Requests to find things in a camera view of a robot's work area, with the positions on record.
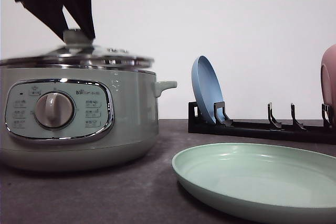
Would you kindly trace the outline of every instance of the cooker side handle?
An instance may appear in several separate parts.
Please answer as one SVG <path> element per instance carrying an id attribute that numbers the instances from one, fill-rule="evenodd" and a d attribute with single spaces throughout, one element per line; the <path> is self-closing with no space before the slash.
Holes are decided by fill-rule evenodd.
<path id="1" fill-rule="evenodd" d="M 177 87 L 177 81 L 158 81 L 155 83 L 155 97 L 161 96 L 163 90 Z"/>

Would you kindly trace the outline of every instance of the brand logo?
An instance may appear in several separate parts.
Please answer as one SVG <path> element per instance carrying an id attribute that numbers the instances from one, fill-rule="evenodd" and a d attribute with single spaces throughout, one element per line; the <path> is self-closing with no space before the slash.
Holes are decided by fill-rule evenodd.
<path id="1" fill-rule="evenodd" d="M 76 90 L 76 94 L 97 94 L 97 95 L 100 95 L 100 92 L 99 91 L 86 91 L 84 89 L 80 89 L 80 90 Z"/>

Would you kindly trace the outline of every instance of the control panel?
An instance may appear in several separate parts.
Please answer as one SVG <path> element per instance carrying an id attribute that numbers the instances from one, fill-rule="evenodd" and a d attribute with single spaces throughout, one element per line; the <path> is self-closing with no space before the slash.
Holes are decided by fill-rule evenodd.
<path id="1" fill-rule="evenodd" d="M 112 96 L 98 82 L 23 81 L 9 91 L 5 120 L 9 131 L 25 138 L 90 137 L 112 125 Z"/>

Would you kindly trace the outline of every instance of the plate rim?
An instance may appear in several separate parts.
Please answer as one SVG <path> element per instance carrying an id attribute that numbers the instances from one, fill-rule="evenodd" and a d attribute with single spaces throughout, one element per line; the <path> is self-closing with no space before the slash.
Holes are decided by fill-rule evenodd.
<path id="1" fill-rule="evenodd" d="M 195 99 L 196 99 L 197 105 L 199 106 L 200 111 L 202 112 L 203 116 L 206 117 L 207 122 L 210 123 L 210 124 L 216 124 L 215 116 L 214 115 L 212 116 L 210 114 L 210 112 L 209 112 L 209 110 L 207 108 L 207 105 L 205 104 L 205 101 L 204 101 L 204 98 L 203 98 L 203 94 L 202 94 L 201 85 L 200 85 L 200 82 L 199 82 L 199 75 L 200 75 L 200 73 L 199 73 L 199 66 L 200 66 L 200 60 L 201 59 L 202 60 L 204 59 L 209 64 L 209 66 L 211 68 L 211 71 L 214 74 L 213 76 L 217 80 L 216 84 L 219 87 L 218 92 L 220 93 L 220 96 L 222 97 L 221 101 L 217 101 L 217 102 L 223 102 L 224 101 L 221 85 L 219 84 L 219 80 L 217 78 L 215 69 L 213 68 L 213 66 L 212 66 L 211 62 L 209 61 L 209 59 L 206 56 L 204 56 L 204 55 L 201 55 L 201 56 L 197 57 L 196 60 L 193 63 L 193 66 L 192 66 L 192 76 L 191 76 L 191 79 L 192 79 L 193 92 L 194 92 L 194 95 L 195 95 Z"/>
<path id="2" fill-rule="evenodd" d="M 206 190 L 208 192 L 211 192 L 213 194 L 217 194 L 217 195 L 222 196 L 222 197 L 227 197 L 227 198 L 230 198 L 230 199 L 235 199 L 235 200 L 241 200 L 241 201 L 249 202 L 251 204 L 260 204 L 260 205 L 263 205 L 263 206 L 272 206 L 272 207 L 281 207 L 281 208 L 296 208 L 296 209 L 305 209 L 305 210 L 308 210 L 308 209 L 314 209 L 314 210 L 317 210 L 317 209 L 336 209 L 336 205 L 330 206 L 330 207 L 329 206 L 328 207 L 303 207 L 303 206 L 291 206 L 291 205 L 275 205 L 275 204 L 267 204 L 267 203 L 263 203 L 263 202 L 251 201 L 251 200 L 246 200 L 246 199 L 243 199 L 243 198 L 233 197 L 233 196 L 230 196 L 230 195 L 227 195 L 227 194 L 221 194 L 221 193 L 218 193 L 216 191 L 210 190 L 209 188 L 197 185 L 194 182 L 191 182 L 190 180 L 186 179 L 184 176 L 182 176 L 177 171 L 175 160 L 177 159 L 177 157 L 179 155 L 183 154 L 184 152 L 190 151 L 192 149 L 196 149 L 196 148 L 200 148 L 200 147 L 204 147 L 204 146 L 212 146 L 212 145 L 254 145 L 254 146 L 258 145 L 258 146 L 268 146 L 268 147 L 274 147 L 274 148 L 287 148 L 287 149 L 292 149 L 292 150 L 296 150 L 296 151 L 304 151 L 304 152 L 308 152 L 308 153 L 313 153 L 314 155 L 322 155 L 322 156 L 325 156 L 325 157 L 328 157 L 328 158 L 332 158 L 332 159 L 334 159 L 336 161 L 336 157 L 330 156 L 330 155 L 327 155 L 327 154 L 324 154 L 324 153 L 309 151 L 309 150 L 305 150 L 305 149 L 301 149 L 301 148 L 282 146 L 282 145 L 259 144 L 259 143 L 212 143 L 212 144 L 202 144 L 202 145 L 196 145 L 196 146 L 192 146 L 192 147 L 186 148 L 186 149 L 184 149 L 182 151 L 179 151 L 178 153 L 176 153 L 173 156 L 173 158 L 172 158 L 172 167 L 173 167 L 173 170 L 175 171 L 175 173 L 178 175 L 178 177 L 180 176 L 181 178 L 183 178 L 188 183 L 190 183 L 190 184 L 192 184 L 192 185 L 194 185 L 194 186 L 196 186 L 198 188 L 201 188 L 202 190 Z"/>

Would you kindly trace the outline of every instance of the plate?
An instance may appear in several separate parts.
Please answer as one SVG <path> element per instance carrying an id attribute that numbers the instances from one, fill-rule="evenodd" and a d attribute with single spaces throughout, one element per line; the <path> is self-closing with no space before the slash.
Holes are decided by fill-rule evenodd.
<path id="1" fill-rule="evenodd" d="M 263 223 L 336 223 L 336 158 L 264 144 L 208 144 L 177 153 L 178 180 L 194 197 Z"/>
<path id="2" fill-rule="evenodd" d="M 216 73 L 205 56 L 195 60 L 191 76 L 195 99 L 203 118 L 209 124 L 216 124 L 214 103 L 223 102 L 223 95 Z M 225 117 L 222 110 L 218 110 L 217 114 L 223 121 Z"/>

